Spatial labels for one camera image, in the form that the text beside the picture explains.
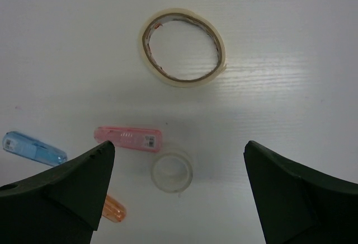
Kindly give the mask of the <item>blue correction tape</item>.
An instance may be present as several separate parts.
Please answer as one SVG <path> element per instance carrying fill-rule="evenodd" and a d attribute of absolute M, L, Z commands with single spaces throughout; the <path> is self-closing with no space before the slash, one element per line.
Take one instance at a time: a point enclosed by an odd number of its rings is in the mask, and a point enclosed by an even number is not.
<path fill-rule="evenodd" d="M 68 160 L 64 151 L 17 131 L 5 134 L 2 147 L 6 152 L 53 167 Z"/>

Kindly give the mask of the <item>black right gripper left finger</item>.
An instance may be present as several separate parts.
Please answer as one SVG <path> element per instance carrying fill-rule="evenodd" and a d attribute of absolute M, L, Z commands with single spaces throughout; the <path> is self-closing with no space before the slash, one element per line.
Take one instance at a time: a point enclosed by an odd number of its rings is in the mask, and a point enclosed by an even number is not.
<path fill-rule="evenodd" d="M 115 159 L 106 141 L 26 179 L 1 186 L 1 243 L 90 243 Z"/>

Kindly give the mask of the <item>beige masking tape roll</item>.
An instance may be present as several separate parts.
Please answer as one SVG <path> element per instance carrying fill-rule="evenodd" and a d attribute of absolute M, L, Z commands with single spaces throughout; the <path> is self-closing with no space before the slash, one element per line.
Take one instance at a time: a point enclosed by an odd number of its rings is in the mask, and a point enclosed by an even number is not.
<path fill-rule="evenodd" d="M 158 65 L 150 49 L 150 38 L 157 28 L 174 21 L 196 26 L 211 38 L 217 52 L 217 64 L 212 71 L 196 79 L 179 79 L 169 75 Z M 168 8 L 150 16 L 140 29 L 138 49 L 147 68 L 163 83 L 173 87 L 190 88 L 205 85 L 216 79 L 227 67 L 224 41 L 217 29 L 208 20 L 184 8 Z"/>

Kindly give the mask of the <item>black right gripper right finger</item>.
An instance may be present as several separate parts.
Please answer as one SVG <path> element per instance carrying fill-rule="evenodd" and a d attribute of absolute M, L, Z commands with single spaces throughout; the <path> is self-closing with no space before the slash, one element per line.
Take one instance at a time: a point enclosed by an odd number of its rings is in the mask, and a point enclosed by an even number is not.
<path fill-rule="evenodd" d="M 243 156 L 266 243 L 357 243 L 357 184 L 252 140 Z"/>

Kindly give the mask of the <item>small clear tape roll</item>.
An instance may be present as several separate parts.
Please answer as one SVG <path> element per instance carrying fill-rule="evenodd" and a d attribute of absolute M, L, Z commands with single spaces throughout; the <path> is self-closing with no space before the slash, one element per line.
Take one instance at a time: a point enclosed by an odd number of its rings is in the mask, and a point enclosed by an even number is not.
<path fill-rule="evenodd" d="M 182 193 L 191 185 L 194 170 L 185 153 L 169 151 L 154 159 L 150 174 L 159 190 L 175 194 Z"/>

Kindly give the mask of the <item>pink correction tape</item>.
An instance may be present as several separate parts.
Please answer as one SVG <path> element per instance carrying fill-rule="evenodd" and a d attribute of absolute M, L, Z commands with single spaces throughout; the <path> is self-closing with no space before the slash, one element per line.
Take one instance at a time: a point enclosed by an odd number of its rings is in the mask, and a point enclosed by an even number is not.
<path fill-rule="evenodd" d="M 110 141 L 114 146 L 157 153 L 162 145 L 162 133 L 156 129 L 99 126 L 93 132 L 98 143 Z"/>

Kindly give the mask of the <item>orange correction tape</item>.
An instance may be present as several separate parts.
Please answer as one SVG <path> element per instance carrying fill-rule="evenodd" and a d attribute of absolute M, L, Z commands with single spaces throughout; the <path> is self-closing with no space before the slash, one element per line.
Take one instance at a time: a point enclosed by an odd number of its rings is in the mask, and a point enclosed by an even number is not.
<path fill-rule="evenodd" d="M 114 223 L 120 223 L 126 218 L 126 215 L 126 208 L 110 195 L 106 195 L 102 216 Z"/>

